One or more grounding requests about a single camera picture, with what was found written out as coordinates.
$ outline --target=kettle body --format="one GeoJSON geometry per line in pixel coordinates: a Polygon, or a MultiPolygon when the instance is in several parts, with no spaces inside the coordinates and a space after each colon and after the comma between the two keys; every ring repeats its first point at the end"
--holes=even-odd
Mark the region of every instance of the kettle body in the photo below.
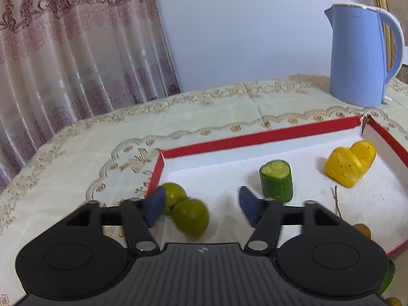
{"type": "Polygon", "coordinates": [[[387,83],[402,66],[405,43],[398,19],[364,4],[333,4],[324,13],[333,29],[330,93],[352,105],[379,106],[387,83]],[[397,43],[388,72],[383,23],[390,26],[397,43]]]}

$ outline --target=floral tablecloth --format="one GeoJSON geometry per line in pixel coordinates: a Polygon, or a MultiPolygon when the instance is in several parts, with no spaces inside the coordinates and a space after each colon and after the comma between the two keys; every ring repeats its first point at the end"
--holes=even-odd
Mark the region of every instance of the floral tablecloth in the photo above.
{"type": "MultiPolygon", "coordinates": [[[[0,306],[13,305],[24,295],[14,262],[26,243],[90,199],[111,206],[143,197],[158,149],[364,112],[408,149],[408,85],[393,79],[387,88],[392,101],[378,108],[341,102],[329,94],[328,85],[327,76],[301,74],[238,83],[123,108],[66,127],[40,148],[0,196],[0,306]],[[123,160],[129,154],[131,159],[123,160]]],[[[123,243],[120,229],[108,227],[105,233],[123,243]]],[[[395,263],[396,277],[385,296],[406,304],[408,252],[395,263]]]]}

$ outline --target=black circular disc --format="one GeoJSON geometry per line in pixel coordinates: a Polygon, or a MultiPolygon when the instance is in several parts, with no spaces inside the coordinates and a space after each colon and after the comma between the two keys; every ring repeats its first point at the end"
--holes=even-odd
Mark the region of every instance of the black circular disc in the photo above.
{"type": "Polygon", "coordinates": [[[123,274],[126,250],[115,240],[80,226],[45,233],[18,254],[23,288],[56,300],[75,300],[103,291],[123,274]]]}
{"type": "Polygon", "coordinates": [[[358,231],[339,230],[288,240],[278,250],[278,267],[294,285],[314,294],[347,298],[375,293],[387,271],[385,252],[358,231]]]}

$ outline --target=tray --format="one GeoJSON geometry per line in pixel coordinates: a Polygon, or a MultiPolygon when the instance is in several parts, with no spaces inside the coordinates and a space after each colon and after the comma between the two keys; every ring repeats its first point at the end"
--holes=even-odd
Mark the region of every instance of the tray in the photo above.
{"type": "MultiPolygon", "coordinates": [[[[301,206],[312,199],[349,224],[364,223],[372,239],[393,255],[408,240],[408,153],[371,118],[362,134],[361,122],[362,116],[354,116],[162,150],[147,194],[164,182],[176,182],[189,197],[207,204],[211,218],[206,233],[191,240],[162,216],[152,230],[156,240],[161,246],[166,242],[239,242],[243,246],[253,229],[241,213],[237,190],[246,185],[262,197],[259,168],[284,159],[291,166],[294,186],[289,205],[301,206]],[[350,147],[362,139],[375,145],[377,157],[348,189],[325,175],[324,163],[334,148],[350,147]]],[[[299,226],[285,226],[278,246],[299,233],[299,226]]]]}

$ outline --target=kettle handle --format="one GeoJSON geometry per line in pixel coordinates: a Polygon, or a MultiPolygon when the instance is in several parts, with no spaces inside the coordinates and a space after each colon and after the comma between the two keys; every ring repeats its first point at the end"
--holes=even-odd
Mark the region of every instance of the kettle handle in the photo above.
{"type": "Polygon", "coordinates": [[[379,9],[378,10],[380,20],[384,23],[386,23],[392,30],[395,36],[395,42],[397,43],[397,54],[395,56],[395,61],[393,66],[391,67],[390,71],[388,71],[386,77],[385,77],[385,82],[384,86],[390,81],[391,78],[393,78],[401,69],[402,67],[402,59],[403,59],[403,52],[404,52],[404,34],[402,32],[401,25],[399,24],[399,20],[390,12],[384,10],[384,9],[379,9]]]}

